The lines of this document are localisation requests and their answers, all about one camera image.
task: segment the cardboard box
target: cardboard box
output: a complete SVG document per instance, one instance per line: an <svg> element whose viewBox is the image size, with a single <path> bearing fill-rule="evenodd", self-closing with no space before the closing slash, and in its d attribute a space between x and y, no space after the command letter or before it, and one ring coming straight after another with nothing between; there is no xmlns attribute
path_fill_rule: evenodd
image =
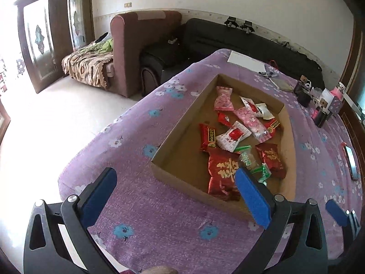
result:
<svg viewBox="0 0 365 274"><path fill-rule="evenodd" d="M280 130L268 143L278 145L279 155L285 164L287 175L285 179L269 178L268 188L273 193L280 193L288 200L295 198L296 157L293 132L289 114L284 104L274 97L236 79L225 75L217 75L200 93L197 99L182 116L152 159L154 176L169 186L176 188L203 203L214 206L237 218L250 218L251 214L243 199L229 201L217 199L208 195L210 174L208 172L209 154L199 150L199 123L207 123L216 128L216 135L225 133L228 128L217 121L214 111L214 101L218 96L216 87L232 87L231 101L235 109L243 107L239 96L252 99L255 103L266 103L271 113L280 121ZM226 112L231 123L238 120L232 112ZM259 142L251 135L243 140L242 145L257 145ZM258 154L253 149L258 162Z"/></svg>

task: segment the white floor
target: white floor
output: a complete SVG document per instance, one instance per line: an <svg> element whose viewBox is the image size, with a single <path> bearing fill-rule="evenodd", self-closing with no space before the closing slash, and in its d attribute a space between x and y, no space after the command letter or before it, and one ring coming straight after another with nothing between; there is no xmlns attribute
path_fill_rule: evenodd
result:
<svg viewBox="0 0 365 274"><path fill-rule="evenodd" d="M127 99L70 77L37 95L19 89L1 97L11 122L0 145L0 247L20 272L34 202L60 202L57 179L66 164L140 98ZM82 266L71 242L66 245ZM108 257L119 271L125 269Z"/></svg>

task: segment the white candy wrapper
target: white candy wrapper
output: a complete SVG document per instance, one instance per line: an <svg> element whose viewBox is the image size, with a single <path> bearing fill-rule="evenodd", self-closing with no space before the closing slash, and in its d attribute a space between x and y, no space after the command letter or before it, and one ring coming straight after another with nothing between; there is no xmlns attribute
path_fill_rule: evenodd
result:
<svg viewBox="0 0 365 274"><path fill-rule="evenodd" d="M260 104L256 104L256 107L261 111L262 113L262 118L265 120L270 120L275 118L275 116L273 116L271 114L271 112L268 110L267 106L265 103L260 103Z"/></svg>
<svg viewBox="0 0 365 274"><path fill-rule="evenodd" d="M243 134L237 140L234 140L230 137L230 134L236 129L239 129ZM250 135L251 135L251 131L248 128L246 128L242 123L240 123L239 121L236 121L233 124L233 127L231 129L229 129L226 133L215 137L215 141L216 141L217 145L220 148L222 148L223 150L226 150L229 152L234 152L237 145L242 140L249 137Z"/></svg>
<svg viewBox="0 0 365 274"><path fill-rule="evenodd" d="M262 112L260 111L260 109L257 107L257 105L255 105L255 102L252 99L249 98L245 98L245 97L240 97L242 100L242 103L245 105L245 107L252 112L252 114L255 117L263 117Z"/></svg>

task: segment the brown sofa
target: brown sofa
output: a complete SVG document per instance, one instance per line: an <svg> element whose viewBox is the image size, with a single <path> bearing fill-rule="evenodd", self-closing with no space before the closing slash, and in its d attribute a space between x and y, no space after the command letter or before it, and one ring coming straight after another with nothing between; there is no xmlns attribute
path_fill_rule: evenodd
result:
<svg viewBox="0 0 365 274"><path fill-rule="evenodd" d="M110 23L114 59L104 65L108 90L130 97L141 90L139 54L181 24L177 11L132 11L116 15Z"/></svg>

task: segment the candy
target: candy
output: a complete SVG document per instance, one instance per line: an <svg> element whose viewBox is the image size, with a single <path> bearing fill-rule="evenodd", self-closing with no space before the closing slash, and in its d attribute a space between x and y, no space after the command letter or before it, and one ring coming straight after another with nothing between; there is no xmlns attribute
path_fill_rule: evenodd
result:
<svg viewBox="0 0 365 274"><path fill-rule="evenodd" d="M233 111L234 107L231 102L233 89L230 87L217 87L218 97L214 102L214 110Z"/></svg>
<svg viewBox="0 0 365 274"><path fill-rule="evenodd" d="M277 145L271 143L261 143L256 145L256 149L262 159L262 162L268 165L272 176L281 179L285 178L287 172L279 158Z"/></svg>
<svg viewBox="0 0 365 274"><path fill-rule="evenodd" d="M262 165L254 170L251 171L252 174L262 172L262 176L258 180L259 183L263 183L264 185L267 185L266 180L271 176L271 172L269 170L269 167L266 163L262 163Z"/></svg>
<svg viewBox="0 0 365 274"><path fill-rule="evenodd" d="M253 136L258 141L262 143L271 139L271 136L265 126L246 107L235 110L233 113L243 121L244 125L251 130Z"/></svg>
<svg viewBox="0 0 365 274"><path fill-rule="evenodd" d="M259 167L259 164L252 154L251 145L237 147L234 152L240 154L240 161L245 164L248 170L253 170Z"/></svg>
<svg viewBox="0 0 365 274"><path fill-rule="evenodd" d="M273 119L275 116L271 114L265 103L256 104L256 107L261 111L262 118L265 120Z"/></svg>
<svg viewBox="0 0 365 274"><path fill-rule="evenodd" d="M218 122L220 122L221 124L224 124L227 127L230 127L230 128L232 127L229 117L222 112L218 112Z"/></svg>
<svg viewBox="0 0 365 274"><path fill-rule="evenodd" d="M239 200L240 192L234 181L239 168L238 154L219 148L209 148L208 152L208 171L211 176L208 194L224 201Z"/></svg>
<svg viewBox="0 0 365 274"><path fill-rule="evenodd" d="M257 108L252 99L240 97L245 107L256 117L263 117L262 112Z"/></svg>
<svg viewBox="0 0 365 274"><path fill-rule="evenodd" d="M247 129L242 123L236 121L232 129L229 129L226 133L217 136L215 139L217 145L229 152L233 152L237 145L251 135L249 129Z"/></svg>
<svg viewBox="0 0 365 274"><path fill-rule="evenodd" d="M274 137L276 134L276 128L280 126L280 122L276 120L276 118L271 119L270 121L264 123L264 126L269 131L271 137Z"/></svg>
<svg viewBox="0 0 365 274"><path fill-rule="evenodd" d="M204 123L200 123L199 127L201 138L200 150L207 151L208 147L215 148L215 128Z"/></svg>

